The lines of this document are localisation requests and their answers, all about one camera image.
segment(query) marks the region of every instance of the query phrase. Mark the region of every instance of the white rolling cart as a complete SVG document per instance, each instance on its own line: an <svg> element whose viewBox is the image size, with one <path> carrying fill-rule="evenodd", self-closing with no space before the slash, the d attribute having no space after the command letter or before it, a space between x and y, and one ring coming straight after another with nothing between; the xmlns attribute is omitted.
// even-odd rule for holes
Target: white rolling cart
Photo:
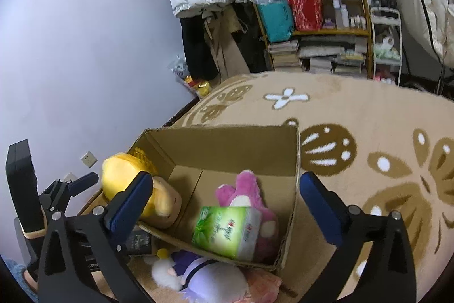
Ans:
<svg viewBox="0 0 454 303"><path fill-rule="evenodd" d="M392 13L395 17L381 16L381 12ZM372 24L372 42L373 47L375 47L375 25L388 25L396 26L399 29L399 55L400 60L394 59L383 59L375 58L374 55L374 78L377 71L377 64L388 65L388 66L398 66L399 67L399 77L397 79L397 86L400 84L400 74L402 72L402 21L400 18L400 12L397 9L389 9L387 7L371 7L371 24Z"/></svg>

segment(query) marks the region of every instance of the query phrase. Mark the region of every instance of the green tissue pack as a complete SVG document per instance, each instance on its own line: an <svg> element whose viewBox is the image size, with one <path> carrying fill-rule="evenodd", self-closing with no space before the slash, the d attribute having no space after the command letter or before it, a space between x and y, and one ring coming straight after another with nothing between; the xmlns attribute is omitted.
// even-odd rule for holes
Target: green tissue pack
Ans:
<svg viewBox="0 0 454 303"><path fill-rule="evenodd" d="M198 248L235 259L252 261L262 221L252 207L203 207L192 244Z"/></svg>

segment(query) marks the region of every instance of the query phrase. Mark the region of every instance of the red gift bag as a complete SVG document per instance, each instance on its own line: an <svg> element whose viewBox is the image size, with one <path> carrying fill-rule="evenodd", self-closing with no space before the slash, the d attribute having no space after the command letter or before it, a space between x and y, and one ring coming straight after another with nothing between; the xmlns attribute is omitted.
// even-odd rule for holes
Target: red gift bag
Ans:
<svg viewBox="0 0 454 303"><path fill-rule="evenodd" d="M320 30L323 24L322 0L287 0L299 31Z"/></svg>

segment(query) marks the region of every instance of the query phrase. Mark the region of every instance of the silver screw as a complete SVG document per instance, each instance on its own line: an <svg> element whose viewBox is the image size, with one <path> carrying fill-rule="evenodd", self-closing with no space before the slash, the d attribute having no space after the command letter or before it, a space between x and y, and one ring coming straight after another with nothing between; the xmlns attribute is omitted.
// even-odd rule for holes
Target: silver screw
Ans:
<svg viewBox="0 0 454 303"><path fill-rule="evenodd" d="M96 206L95 208L93 208L92 212L93 212L93 214L95 216L99 216L99 215L104 213L104 207L103 206Z"/></svg>
<svg viewBox="0 0 454 303"><path fill-rule="evenodd" d="M55 213L52 215L52 219L53 219L54 221L57 221L60 217L61 217L61 212L60 212L60 211L57 211L57 212L55 212Z"/></svg>
<svg viewBox="0 0 454 303"><path fill-rule="evenodd" d="M351 205L351 206L348 206L348 212L350 212L351 214L357 215L357 214L361 213L361 209L358 206Z"/></svg>
<svg viewBox="0 0 454 303"><path fill-rule="evenodd" d="M402 215L400 214L399 211L392 211L391 212L391 217L394 219L394 220L400 220L402 218Z"/></svg>

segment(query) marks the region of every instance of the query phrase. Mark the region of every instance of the pink plush toy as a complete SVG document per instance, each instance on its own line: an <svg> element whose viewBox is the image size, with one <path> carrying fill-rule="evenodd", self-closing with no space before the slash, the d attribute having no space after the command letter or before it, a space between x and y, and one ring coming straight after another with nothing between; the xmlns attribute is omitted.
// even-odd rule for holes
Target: pink plush toy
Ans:
<svg viewBox="0 0 454 303"><path fill-rule="evenodd" d="M254 261L272 263L278 253L278 218L263 205L257 178L250 170L239 173L235 181L236 189L221 185L216 190L216 198L221 207L254 207L262 212L262 225L257 238Z"/></svg>

